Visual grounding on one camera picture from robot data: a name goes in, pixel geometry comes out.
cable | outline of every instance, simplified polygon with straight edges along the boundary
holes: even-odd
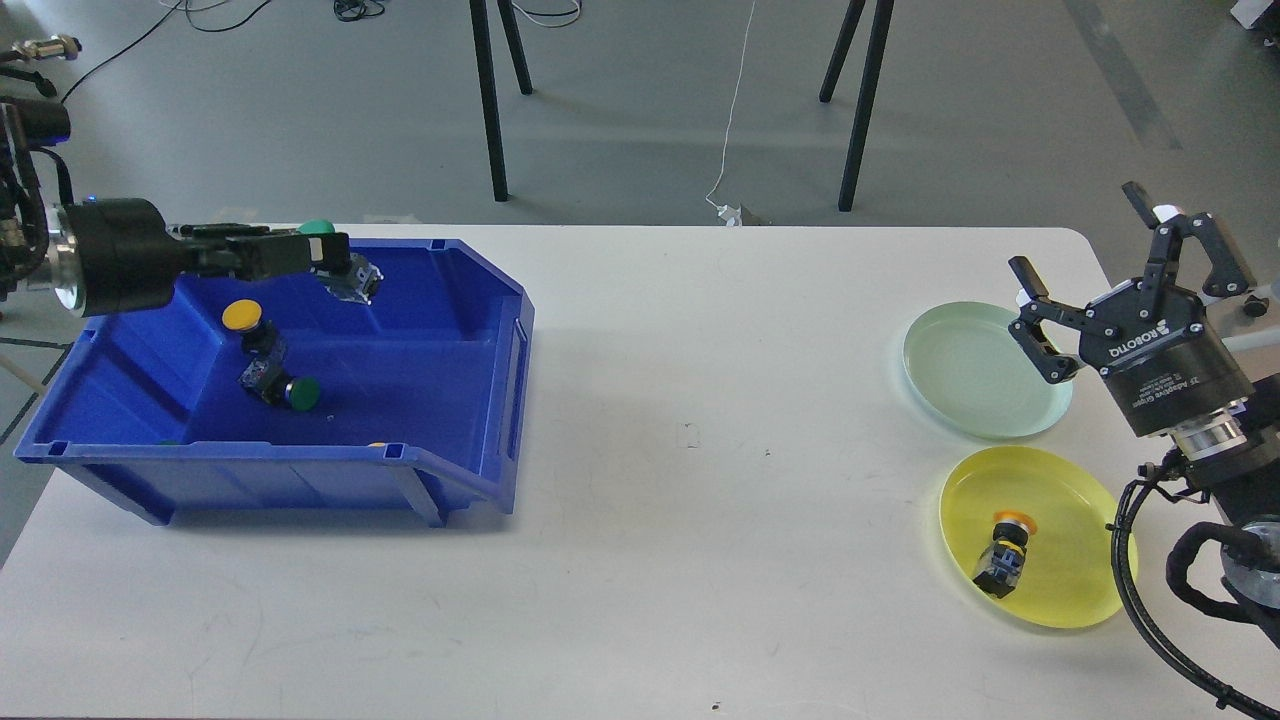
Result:
[[[188,3],[188,0],[179,0],[177,5],[169,5],[164,0],[156,0],[156,3],[159,3],[160,5],[163,5],[165,8],[172,8],[174,10],[177,10],[177,9],[180,8],[186,13],[204,13],[205,10],[212,10],[214,8],[221,8],[223,5],[225,5],[225,4],[230,3],[230,1],[232,0],[218,0],[218,3],[214,3],[211,5],[205,5],[204,8],[187,8],[186,5],[191,5],[191,3]]]
[[[563,13],[534,13],[531,10],[526,10],[526,9],[521,8],[516,3],[512,3],[511,6],[515,8],[516,10],[518,10],[521,15],[525,15],[525,18],[529,22],[534,23],[535,26],[538,26],[538,27],[545,27],[545,28],[549,28],[549,29],[556,29],[556,28],[568,27],[568,26],[576,23],[577,20],[580,20],[582,18],[582,0],[570,0],[570,3],[573,4],[573,9],[572,10],[564,10]],[[562,23],[558,23],[558,24],[549,24],[549,23],[539,22],[538,18],[570,18],[570,19],[567,19],[567,20],[564,20]]]
[[[1211,673],[1196,665],[1178,646],[1161,632],[1156,620],[1147,612],[1147,607],[1138,596],[1138,587],[1133,579],[1133,569],[1129,566],[1129,537],[1133,534],[1133,523],[1138,518],[1142,503],[1151,495],[1157,483],[1174,478],[1174,468],[1180,462],[1181,454],[1178,450],[1170,451],[1165,456],[1161,466],[1146,479],[1137,479],[1125,486],[1116,505],[1115,523],[1111,529],[1111,573],[1115,578],[1116,589],[1120,593],[1120,602],[1125,614],[1138,630],[1138,634],[1151,647],[1152,651],[1170,667],[1187,678],[1196,687],[1217,698],[1217,707],[1234,707],[1251,717],[1263,720],[1280,719],[1280,711],[1266,706],[1252,697],[1236,691]]]
[[[108,58],[108,59],[102,60],[101,63],[99,63],[99,64],[93,65],[93,68],[92,68],[92,69],[91,69],[90,72],[87,72],[87,73],[82,74],[82,76],[81,76],[81,78],[79,78],[78,81],[76,81],[76,82],[74,82],[74,83],[72,85],[70,90],[68,90],[68,91],[67,91],[67,92],[65,92],[65,94],[63,95],[63,99],[60,100],[60,102],[65,104],[65,102],[67,102],[67,99],[72,96],[72,92],[76,92],[76,88],[77,88],[77,87],[79,87],[82,82],[84,82],[86,79],[88,79],[88,76],[91,76],[91,74],[96,73],[97,70],[102,69],[102,67],[104,67],[104,65],[106,65],[108,63],[110,63],[111,60],[114,60],[114,59],[119,58],[120,55],[124,55],[124,54],[125,54],[125,53],[128,53],[129,50],[133,50],[133,47],[134,47],[134,46],[136,46],[137,44],[142,42],[142,41],[143,41],[143,40],[146,40],[147,37],[150,37],[150,36],[151,36],[151,33],[152,33],[152,32],[155,32],[157,27],[163,26],[163,24],[164,24],[164,22],[169,19],[169,15],[174,14],[174,12],[177,12],[177,10],[178,10],[178,5],[174,5],[174,6],[170,6],[170,8],[169,8],[169,12],[168,12],[168,13],[165,13],[163,18],[160,18],[159,20],[156,20],[156,24],[151,26],[151,29],[148,29],[148,31],[143,32],[141,37],[138,37],[138,38],[137,38],[137,40],[134,40],[133,42],[128,44],[128,45],[127,45],[127,46],[124,47],[124,50],[120,50],[120,51],[119,51],[119,53],[116,53],[115,55],[111,55],[110,58]]]
[[[378,5],[376,13],[369,12],[369,3]],[[376,18],[385,12],[387,8],[378,0],[333,0],[333,17],[344,23],[353,23],[365,18]]]
[[[228,31],[233,31],[233,29],[243,26],[244,23],[250,22],[251,19],[253,19],[253,15],[256,15],[259,13],[259,10],[261,10],[262,8],[266,8],[270,4],[271,4],[271,0],[262,0],[262,3],[257,8],[253,8],[252,13],[244,15],[243,20],[241,20],[241,22],[238,22],[238,23],[236,23],[233,26],[227,26],[227,27],[200,27],[200,26],[197,26],[196,20],[191,19],[191,14],[195,13],[195,12],[197,12],[197,10],[188,10],[187,9],[187,8],[191,6],[191,0],[184,0],[184,3],[183,3],[183,12],[187,15],[187,24],[189,24],[191,27],[198,29],[200,32],[228,32]]]
[[[746,32],[742,33],[742,58],[737,63],[737,82],[733,83],[733,100],[728,104],[728,124],[724,126],[724,146],[721,147],[721,174],[716,176],[716,184],[707,191],[707,202],[712,208],[719,209],[719,205],[712,200],[712,195],[719,188],[719,183],[724,179],[724,158],[728,155],[728,131],[733,127],[733,108],[737,106],[737,91],[742,87],[742,68],[746,67],[746,40],[751,37],[751,19],[755,18],[755,1],[751,0],[751,12],[746,15]]]
[[[31,151],[49,155],[54,160],[54,169],[58,172],[58,201],[63,205],[74,204],[76,193],[72,192],[72,173],[67,169],[67,161],[63,160],[61,155],[47,147],[32,147]]]

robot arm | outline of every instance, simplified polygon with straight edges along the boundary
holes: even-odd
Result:
[[[74,59],[79,49],[67,36],[18,42],[0,53],[0,68],[13,60]],[[347,234],[328,223],[296,231],[241,224],[169,229],[146,200],[74,202],[69,173],[49,150],[70,137],[70,118],[59,102],[0,96],[0,301],[46,258],[59,300],[82,316],[164,306],[183,273],[242,281],[311,273],[338,300],[365,305],[378,292],[379,269],[351,252]],[[58,161],[55,228],[46,219],[32,152]]]
[[[1213,215],[1152,208],[1137,183],[1128,183],[1125,195],[1152,229],[1143,275],[1076,309],[1052,301],[1030,261],[1014,258],[1010,266],[1027,297],[1009,332],[1046,382],[1065,382],[1089,365],[1134,434],[1174,441],[1164,462],[1146,465],[1143,479],[1130,483],[1120,501],[1111,528],[1117,589],[1152,648],[1215,694],[1221,707],[1277,717],[1276,710],[1240,694],[1178,652],[1142,607],[1133,584],[1128,537],[1143,500],[1151,492],[1175,502],[1197,495],[1212,500],[1225,523],[1188,529],[1169,555],[1166,582],[1197,610],[1257,625],[1280,647],[1280,375],[1251,383],[1206,322],[1201,297],[1175,284],[1183,241],[1198,238],[1212,261],[1204,295],[1244,295],[1253,277]],[[1079,331],[1079,357],[1059,352],[1043,332],[1044,320]],[[1179,493],[1161,486],[1179,479],[1187,484]],[[1188,583],[1188,568],[1210,541],[1222,547],[1222,585],[1235,602],[1211,600]]]

black cable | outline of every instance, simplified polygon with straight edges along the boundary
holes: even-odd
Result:
[[[76,92],[76,88],[79,87],[82,82],[84,82],[86,79],[88,79],[88,76],[91,76],[91,74],[96,73],[97,70],[100,70],[102,68],[102,65],[110,63],[111,60],[119,58],[120,55],[124,55],[129,50],[133,50],[133,46],[136,46],[137,44],[142,42],[147,37],[150,37],[151,33],[155,32],[157,27],[163,26],[164,22],[169,19],[169,15],[172,15],[179,6],[180,5],[174,5],[173,8],[169,8],[169,12],[165,13],[164,17],[161,17],[159,20],[156,20],[156,24],[151,26],[151,29],[143,32],[141,37],[138,37],[133,42],[128,44],[124,47],[124,50],[120,50],[115,55],[111,55],[110,58],[108,58],[108,59],[102,60],[101,63],[93,65],[93,68],[90,72],[82,74],[81,78],[72,85],[70,90],[68,90],[67,94],[63,95],[63,99],[60,100],[60,102],[65,104],[67,99],[72,96],[72,92]]]
[[[54,169],[58,172],[58,201],[63,205],[74,204],[76,193],[72,192],[72,172],[67,169],[67,161],[63,160],[61,155],[47,147],[32,147],[31,151],[52,158]]]
[[[233,31],[233,29],[243,26],[244,23],[250,22],[251,19],[253,19],[253,15],[256,15],[259,10],[261,10],[262,8],[266,8],[270,4],[271,4],[271,0],[262,0],[262,4],[259,5],[257,8],[253,8],[252,13],[244,15],[243,20],[241,20],[241,22],[238,22],[238,23],[236,23],[233,26],[227,26],[227,27],[200,27],[200,26],[197,26],[196,22],[191,19],[191,0],[184,0],[183,3],[175,4],[174,6],[175,8],[182,8],[183,13],[187,15],[187,24],[189,24],[191,27],[198,29],[200,32],[228,32],[228,31]]]
[[[572,10],[564,10],[563,13],[535,13],[532,10],[525,10],[526,15],[534,15],[535,18],[567,18],[570,15],[576,15],[581,10],[573,8]]]
[[[1161,468],[1147,479],[1138,479],[1125,486],[1116,506],[1115,523],[1111,525],[1111,571],[1115,578],[1116,589],[1120,593],[1120,602],[1125,614],[1138,630],[1142,639],[1151,650],[1192,684],[1217,698],[1217,707],[1234,707],[1251,717],[1262,720],[1280,720],[1280,711],[1263,705],[1252,697],[1236,691],[1211,673],[1193,662],[1183,653],[1172,641],[1161,632],[1160,625],[1147,612],[1138,594],[1138,587],[1133,579],[1133,569],[1129,565],[1129,537],[1133,532],[1133,523],[1138,518],[1142,503],[1151,495],[1157,483],[1170,479],[1172,468],[1180,457],[1176,450],[1171,451]]]
[[[369,10],[369,3],[378,5],[378,12]],[[379,0],[333,0],[333,17],[343,23],[353,23],[365,18],[376,18],[387,12],[387,6]]]
[[[1178,600],[1210,618],[1254,625],[1253,618],[1239,605],[1213,600],[1188,582],[1187,573],[1196,562],[1199,550],[1208,541],[1216,541],[1238,552],[1244,552],[1249,560],[1267,555],[1266,541],[1260,536],[1219,523],[1196,523],[1183,533],[1183,537],[1178,538],[1174,548],[1169,551],[1169,560],[1165,561],[1165,582],[1169,584],[1169,589]]]

yellow plate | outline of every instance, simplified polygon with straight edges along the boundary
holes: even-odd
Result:
[[[1037,625],[1087,628],[1120,609],[1106,529],[1115,509],[1115,497],[1078,465],[1043,450],[1005,446],[956,465],[942,487],[938,515],[947,551],[973,592]],[[1002,600],[972,582],[997,510],[1025,512],[1038,525],[1018,588]],[[1129,561],[1138,566],[1133,542]]]

white cable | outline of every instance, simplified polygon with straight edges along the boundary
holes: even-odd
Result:
[[[173,5],[165,4],[164,0],[156,0],[156,3],[159,3],[160,5],[163,5],[165,8],[169,8],[170,10],[178,10],[178,9],[180,9],[184,13],[204,13],[205,10],[212,10],[214,8],[218,8],[220,5],[225,5],[225,4],[230,3],[230,1],[232,0],[218,0],[218,3],[214,3],[212,5],[205,5],[204,8],[187,8],[187,5],[191,5],[191,0],[177,0],[177,3],[173,4]]]
[[[737,63],[737,82],[733,83],[733,100],[728,104],[728,124],[724,126],[724,146],[721,147],[721,174],[716,176],[716,184],[707,191],[707,202],[712,208],[719,208],[716,201],[712,200],[712,195],[719,187],[719,182],[724,179],[724,158],[728,155],[728,131],[733,127],[733,108],[737,105],[737,91],[742,87],[742,68],[746,67],[746,38],[751,36],[751,19],[755,18],[755,3],[751,0],[751,12],[746,15],[746,32],[742,33],[742,58]]]
[[[517,10],[520,10],[520,14],[525,15],[525,18],[527,18],[529,22],[534,23],[535,26],[538,26],[538,27],[545,27],[545,28],[550,28],[550,29],[556,29],[556,28],[559,28],[559,27],[568,27],[568,26],[576,23],[579,20],[579,18],[582,17],[582,0],[570,0],[570,3],[573,4],[573,10],[572,10],[573,14],[570,15],[570,18],[567,20],[564,20],[564,22],[562,22],[559,24],[549,24],[549,23],[539,22],[538,18],[535,18],[532,14],[529,13],[529,10],[521,8],[516,3],[512,3],[511,6],[515,8],[515,9],[517,9]]]

